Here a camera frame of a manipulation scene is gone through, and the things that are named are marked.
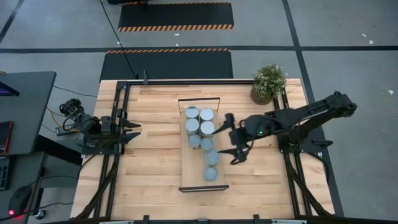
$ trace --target wooden table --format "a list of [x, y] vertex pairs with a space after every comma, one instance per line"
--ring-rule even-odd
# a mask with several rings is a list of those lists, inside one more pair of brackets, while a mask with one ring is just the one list
[[[101, 82], [95, 116], [111, 114], [116, 83]], [[125, 155], [121, 156], [112, 220], [142, 220], [143, 215], [150, 215], [151, 220], [252, 219], [254, 214], [259, 214], [260, 218], [293, 218], [284, 159], [275, 136], [257, 140], [243, 164], [231, 166], [232, 157], [221, 156], [229, 189], [196, 193], [178, 191], [181, 142], [177, 100], [220, 97], [220, 115], [234, 113], [237, 121], [274, 110], [273, 103], [265, 106], [253, 103], [250, 89], [251, 85], [133, 86], [129, 94], [128, 120], [142, 124], [135, 130], [142, 134], [126, 146]], [[291, 108], [306, 105], [299, 79], [288, 79], [286, 92]], [[226, 139], [222, 143], [223, 149], [231, 148], [229, 138]], [[306, 154], [301, 157], [308, 188], [324, 208], [333, 213], [322, 163]], [[82, 211], [96, 192], [102, 161], [103, 156], [96, 156], [81, 171], [72, 217]], [[101, 215], [104, 215], [107, 197], [105, 193]], [[301, 194], [298, 194], [298, 200], [303, 213]]]

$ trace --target computer mouse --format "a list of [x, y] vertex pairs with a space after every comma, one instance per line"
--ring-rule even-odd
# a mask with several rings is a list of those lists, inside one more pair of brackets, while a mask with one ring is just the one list
[[32, 189], [30, 186], [19, 187], [10, 199], [8, 214], [14, 216], [24, 213], [31, 194]]

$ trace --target gray floor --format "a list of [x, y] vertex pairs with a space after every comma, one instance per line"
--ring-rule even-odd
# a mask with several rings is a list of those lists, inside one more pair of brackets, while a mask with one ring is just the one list
[[[301, 46], [398, 45], [395, 0], [288, 1]], [[0, 1], [0, 30], [17, 2]], [[282, 0], [230, 2], [236, 24], [233, 30], [133, 32], [119, 33], [119, 37], [125, 47], [293, 46]], [[105, 8], [116, 26], [121, 6], [105, 3]], [[25, 0], [0, 43], [0, 49], [117, 46], [98, 0]], [[294, 51], [234, 50], [231, 55], [235, 78], [251, 77], [267, 63], [284, 67], [289, 78], [302, 78]], [[326, 138], [335, 142], [330, 156], [345, 215], [398, 220], [398, 51], [304, 52], [303, 56], [317, 100], [339, 90], [358, 104], [353, 117], [323, 126]], [[104, 53], [0, 54], [0, 70], [54, 70], [58, 73], [57, 86], [95, 95], [103, 60]], [[52, 92], [49, 108], [57, 110], [70, 98], [79, 98], [86, 112], [93, 113], [95, 98], [58, 89]], [[48, 113], [43, 124], [56, 127]], [[55, 140], [76, 138], [57, 138], [45, 128], [40, 133]], [[42, 205], [71, 202], [73, 196], [74, 188], [49, 189]], [[49, 208], [48, 217], [42, 222], [66, 220], [70, 209], [71, 206]]]

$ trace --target metal can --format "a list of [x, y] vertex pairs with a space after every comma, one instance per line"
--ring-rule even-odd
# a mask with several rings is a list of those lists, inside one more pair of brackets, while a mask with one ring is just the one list
[[210, 108], [205, 108], [200, 111], [200, 120], [201, 121], [212, 121], [214, 118], [214, 112]]
[[200, 134], [202, 137], [208, 137], [211, 138], [213, 135], [213, 132], [215, 131], [215, 127], [213, 122], [211, 121], [204, 121], [200, 125]]
[[200, 136], [197, 134], [192, 134], [191, 136], [189, 136], [188, 138], [188, 144], [190, 147], [192, 147], [193, 149], [198, 149], [199, 145], [200, 145]]
[[200, 147], [205, 150], [209, 151], [212, 150], [214, 146], [214, 142], [212, 138], [203, 138], [200, 142]]
[[207, 167], [205, 169], [205, 180], [214, 181], [217, 179], [217, 170], [214, 167]]
[[215, 150], [209, 150], [205, 154], [205, 159], [209, 166], [215, 166], [220, 161], [220, 155]]
[[188, 135], [196, 134], [199, 130], [199, 121], [194, 118], [188, 119], [185, 122], [185, 129]]
[[187, 119], [195, 118], [199, 120], [199, 109], [196, 106], [189, 106], [185, 110], [185, 116]]

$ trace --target black mat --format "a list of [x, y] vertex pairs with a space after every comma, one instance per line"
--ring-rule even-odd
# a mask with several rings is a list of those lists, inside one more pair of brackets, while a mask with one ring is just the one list
[[[184, 50], [184, 52], [174, 52], [175, 50]], [[148, 79], [233, 78], [231, 52], [228, 49], [152, 49], [151, 52], [148, 52], [149, 50], [137, 51], [127, 50], [126, 55], [133, 70], [139, 74], [139, 79], [143, 79], [144, 70], [148, 74]], [[134, 77], [122, 51], [108, 52], [105, 55], [101, 80], [127, 79], [131, 80]]]
[[153, 3], [146, 7], [125, 3], [119, 21], [121, 32], [232, 29], [231, 3]]

